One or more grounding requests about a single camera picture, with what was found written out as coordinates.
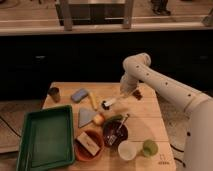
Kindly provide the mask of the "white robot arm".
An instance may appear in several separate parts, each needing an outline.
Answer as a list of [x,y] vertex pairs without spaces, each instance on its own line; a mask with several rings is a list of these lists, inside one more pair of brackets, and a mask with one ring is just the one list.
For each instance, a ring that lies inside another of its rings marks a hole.
[[190,116],[182,171],[213,171],[213,97],[150,68],[147,53],[123,61],[120,91],[130,94],[140,81]]

